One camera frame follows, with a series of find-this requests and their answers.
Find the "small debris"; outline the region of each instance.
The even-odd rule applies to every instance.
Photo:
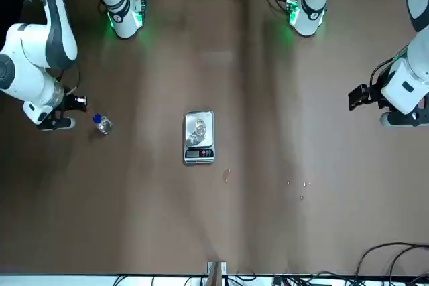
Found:
[[[226,183],[228,183],[228,177],[230,173],[231,173],[231,170],[229,168],[224,170],[224,172],[222,173],[222,178]]]

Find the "small bottle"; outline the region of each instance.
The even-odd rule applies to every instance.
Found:
[[[97,113],[94,115],[93,121],[102,134],[108,135],[112,131],[112,122],[104,115]]]

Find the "digital scale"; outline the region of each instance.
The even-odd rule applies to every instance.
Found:
[[[215,162],[215,114],[213,111],[187,112],[184,119],[184,162]]]

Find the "bottle cap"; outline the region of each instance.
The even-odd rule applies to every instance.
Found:
[[[101,123],[101,115],[98,114],[98,113],[96,115],[94,115],[93,121],[94,121],[95,124]]]

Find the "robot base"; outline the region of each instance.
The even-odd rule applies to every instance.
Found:
[[[112,11],[108,11],[107,16],[116,35],[122,40],[127,40],[143,27],[146,12],[146,0],[129,0],[129,8],[124,16]]]

